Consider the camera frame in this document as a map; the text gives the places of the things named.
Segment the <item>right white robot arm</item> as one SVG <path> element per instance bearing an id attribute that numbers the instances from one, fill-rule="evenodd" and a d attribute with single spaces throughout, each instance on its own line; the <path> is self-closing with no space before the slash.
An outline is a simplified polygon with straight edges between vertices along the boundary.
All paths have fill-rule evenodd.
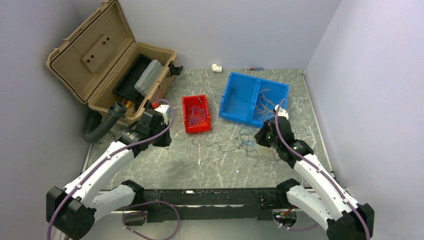
<path id="1" fill-rule="evenodd" d="M 295 179 L 277 186 L 276 203 L 293 205 L 308 214 L 326 232 L 329 240 L 369 240 L 373 236 L 375 211 L 360 204 L 321 165 L 313 149 L 296 139 L 284 116 L 266 120 L 254 136 L 257 144 L 276 150 L 279 158 L 300 174 L 315 190 L 310 194 Z"/>

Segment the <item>white pipe elbow fitting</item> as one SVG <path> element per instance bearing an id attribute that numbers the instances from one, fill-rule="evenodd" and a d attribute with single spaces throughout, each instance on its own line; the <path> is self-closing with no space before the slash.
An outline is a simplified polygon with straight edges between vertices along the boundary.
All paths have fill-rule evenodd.
<path id="1" fill-rule="evenodd" d="M 217 65 L 216 63 L 214 63 L 214 64 L 212 64 L 212 65 L 211 65 L 211 70 L 212 70 L 214 73 L 222 73 L 223 68 L 222 68 L 222 66 L 221 66 L 221 65 Z"/>

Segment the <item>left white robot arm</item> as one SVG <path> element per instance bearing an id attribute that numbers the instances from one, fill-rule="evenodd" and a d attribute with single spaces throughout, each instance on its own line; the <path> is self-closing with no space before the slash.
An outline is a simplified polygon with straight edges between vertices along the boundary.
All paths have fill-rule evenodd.
<path id="1" fill-rule="evenodd" d="M 109 147 L 85 172 L 65 187 L 52 187 L 46 195 L 46 238 L 56 228 L 70 239 L 80 240 L 94 223 L 109 213 L 127 206 L 139 209 L 146 201 L 145 189 L 126 180 L 106 193 L 100 193 L 122 167 L 149 145 L 168 147 L 170 126 L 175 119 L 172 106 L 162 104 L 146 110 L 139 121 L 123 128 Z"/>

